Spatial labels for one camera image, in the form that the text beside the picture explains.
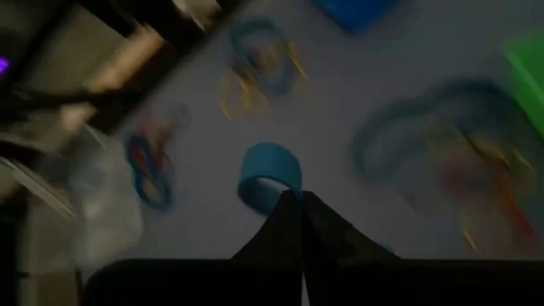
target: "blue container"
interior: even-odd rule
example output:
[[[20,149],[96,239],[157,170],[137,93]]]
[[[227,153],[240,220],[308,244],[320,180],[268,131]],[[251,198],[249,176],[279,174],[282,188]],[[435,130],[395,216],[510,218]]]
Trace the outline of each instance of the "blue container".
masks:
[[[358,33],[392,10],[400,0],[314,0],[344,30]]]

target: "green container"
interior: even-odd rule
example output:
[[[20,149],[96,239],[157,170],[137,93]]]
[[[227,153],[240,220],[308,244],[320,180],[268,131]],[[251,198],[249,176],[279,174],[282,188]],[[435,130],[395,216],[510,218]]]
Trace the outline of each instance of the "green container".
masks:
[[[513,96],[544,139],[544,31],[514,39],[504,53],[513,68]]]

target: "white floor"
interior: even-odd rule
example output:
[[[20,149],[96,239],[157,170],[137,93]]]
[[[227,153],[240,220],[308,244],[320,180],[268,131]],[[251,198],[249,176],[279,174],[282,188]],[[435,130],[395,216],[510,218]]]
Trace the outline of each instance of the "white floor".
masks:
[[[544,25],[544,2],[403,3],[361,36],[340,30],[309,0],[257,1],[241,13],[237,20],[269,16],[296,43],[309,75],[306,86],[274,101],[264,118],[229,122],[218,107],[218,84],[230,64],[228,26],[180,64],[147,101],[156,114],[182,103],[192,112],[190,128],[167,150],[176,171],[175,208],[144,208],[144,235],[123,258],[229,258],[238,251],[264,221],[235,193],[242,157],[258,142],[294,152],[306,190],[401,257],[471,257],[454,218],[423,217],[398,193],[358,177],[349,144],[366,117],[396,98],[451,77],[507,79],[501,46]]]

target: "black object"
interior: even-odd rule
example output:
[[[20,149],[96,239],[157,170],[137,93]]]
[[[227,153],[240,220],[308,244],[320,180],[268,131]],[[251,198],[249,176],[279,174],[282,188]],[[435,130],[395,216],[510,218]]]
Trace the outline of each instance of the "black object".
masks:
[[[83,305],[541,303],[541,262],[404,260],[362,235],[316,195],[285,191],[230,260],[114,263],[95,273]]]

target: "purple light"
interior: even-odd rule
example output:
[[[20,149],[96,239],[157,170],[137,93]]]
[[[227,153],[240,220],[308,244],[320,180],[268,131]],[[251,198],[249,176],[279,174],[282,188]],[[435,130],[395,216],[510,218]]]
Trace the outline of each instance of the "purple light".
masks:
[[[8,72],[9,60],[0,57],[0,76]]]

